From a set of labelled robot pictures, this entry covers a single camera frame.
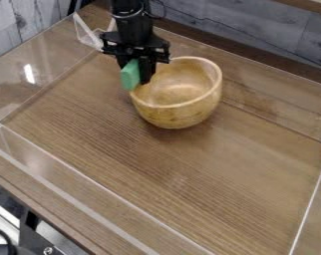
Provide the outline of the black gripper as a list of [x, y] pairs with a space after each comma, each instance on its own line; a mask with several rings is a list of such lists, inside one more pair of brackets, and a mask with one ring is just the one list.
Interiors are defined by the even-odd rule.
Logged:
[[139, 59], [140, 81], [144, 85], [156, 72], [156, 62], [168, 62], [170, 42], [155, 34], [154, 19], [148, 14], [115, 15], [113, 18], [117, 30], [100, 35], [103, 51], [117, 57], [120, 68], [132, 59]]

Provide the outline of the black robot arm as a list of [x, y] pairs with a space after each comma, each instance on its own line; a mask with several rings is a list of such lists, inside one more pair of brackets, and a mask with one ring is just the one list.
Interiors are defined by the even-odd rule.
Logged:
[[132, 88], [151, 81], [158, 63], [170, 62], [170, 42], [155, 33], [150, 0], [111, 0], [111, 11], [117, 30], [100, 35], [101, 50], [116, 57]]

